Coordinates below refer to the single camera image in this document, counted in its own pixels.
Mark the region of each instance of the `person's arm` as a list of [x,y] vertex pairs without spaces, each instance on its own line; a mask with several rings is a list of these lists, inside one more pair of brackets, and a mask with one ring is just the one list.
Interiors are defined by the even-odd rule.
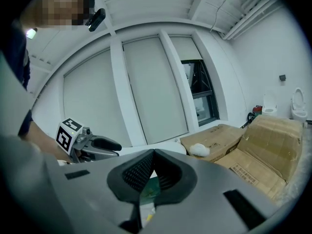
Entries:
[[71,162],[69,156],[57,145],[56,141],[46,135],[33,121],[30,122],[28,133],[21,138],[36,144],[43,152],[53,154],[57,159]]

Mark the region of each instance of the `white wall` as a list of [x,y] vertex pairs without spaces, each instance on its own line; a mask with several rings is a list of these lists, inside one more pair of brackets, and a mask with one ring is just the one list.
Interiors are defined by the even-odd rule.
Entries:
[[[308,119],[312,119],[312,58],[295,19],[286,8],[279,9],[231,42],[251,83],[249,111],[263,104],[272,90],[278,115],[291,117],[291,97],[296,87],[305,92]],[[279,80],[286,75],[286,81]]]
[[[182,65],[181,63],[178,63],[179,58],[176,50],[172,49],[173,44],[171,43],[170,38],[164,37],[164,35],[185,35],[193,37],[194,43],[198,47],[209,70],[212,84],[216,93],[216,99],[220,111],[220,119],[225,120],[222,121],[222,123],[227,122],[228,124],[237,127],[243,125],[246,122],[248,113],[246,110],[246,103],[249,103],[248,96],[246,94],[248,86],[246,79],[243,76],[239,61],[237,60],[231,45],[228,42],[223,41],[217,34],[211,35],[206,29],[183,23],[153,23],[134,26],[117,31],[116,37],[118,37],[118,40],[125,42],[146,36],[156,36],[158,34],[162,36],[162,41],[166,39],[165,44],[164,42],[162,44],[166,46],[167,56],[168,52],[174,52],[172,56],[176,58],[171,58],[170,64],[173,67],[172,61],[176,61],[176,69],[178,69],[179,66],[182,67]],[[102,37],[93,43],[88,44],[83,49],[79,50],[79,52],[71,56],[57,70],[33,108],[33,118],[43,129],[43,131],[54,137],[58,123],[64,118],[61,94],[62,83],[60,81],[63,81],[63,76],[65,73],[79,65],[85,59],[90,58],[99,51],[109,47],[111,48],[112,53],[114,53],[112,54],[112,59],[122,60],[124,58],[122,52],[120,51],[120,43],[116,44],[116,37]],[[112,60],[113,72],[114,66],[117,63],[117,61]],[[119,68],[121,67],[123,69],[125,68],[124,65],[119,65]],[[181,82],[176,80],[180,93],[186,91],[187,89],[190,90],[186,76],[184,75],[181,77],[182,79],[185,79],[184,82],[183,80]],[[128,93],[126,97],[123,94],[123,91],[129,90],[129,83],[120,82],[115,75],[114,80],[116,87],[119,86],[120,88],[117,89],[117,96],[122,115],[124,117],[132,117],[132,120],[125,120],[126,128],[129,133],[132,145],[143,145],[144,136],[142,135],[143,132],[140,129],[140,122],[138,121],[139,119],[137,114],[134,112],[133,107],[130,107],[127,113],[127,105],[129,103],[124,102],[125,99],[128,102],[133,100],[130,93]],[[189,120],[187,120],[190,130],[188,134],[207,129],[210,126],[204,125],[202,127],[198,127],[197,118],[192,117],[192,112],[195,110],[192,99],[184,100],[183,107],[185,111],[187,111],[185,107],[189,108],[189,119],[194,120],[192,128],[189,127]]]

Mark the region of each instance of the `white ceiling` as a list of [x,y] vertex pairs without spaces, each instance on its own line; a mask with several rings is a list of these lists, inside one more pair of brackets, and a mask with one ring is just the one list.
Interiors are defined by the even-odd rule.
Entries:
[[[34,95],[42,87],[49,71],[74,47],[95,34],[115,35],[116,30],[144,22],[175,21],[211,28],[217,9],[225,0],[96,0],[96,9],[106,10],[104,23],[90,33],[87,27],[74,30],[39,29],[33,40],[27,39],[32,79],[28,91]],[[214,30],[226,34],[248,11],[254,0],[227,0],[217,14]]]

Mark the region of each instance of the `white plush toy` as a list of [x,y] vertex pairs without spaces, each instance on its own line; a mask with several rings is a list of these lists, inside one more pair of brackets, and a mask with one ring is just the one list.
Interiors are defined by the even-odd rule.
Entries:
[[210,154],[210,149],[203,144],[197,143],[190,147],[190,152],[192,155],[207,157]]

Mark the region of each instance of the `flattened cardboard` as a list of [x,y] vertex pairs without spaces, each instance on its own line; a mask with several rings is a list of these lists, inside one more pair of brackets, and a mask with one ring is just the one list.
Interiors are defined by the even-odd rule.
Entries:
[[288,182],[301,155],[302,133],[303,125],[299,121],[258,116],[248,126],[237,148]]
[[286,182],[275,172],[239,149],[235,149],[215,163],[230,169],[273,200],[275,195],[286,186]]
[[[236,128],[224,124],[209,128],[205,131],[181,138],[181,144],[190,156],[215,162],[233,151],[246,129]],[[203,144],[210,149],[207,157],[198,157],[190,153],[190,147],[196,143]]]

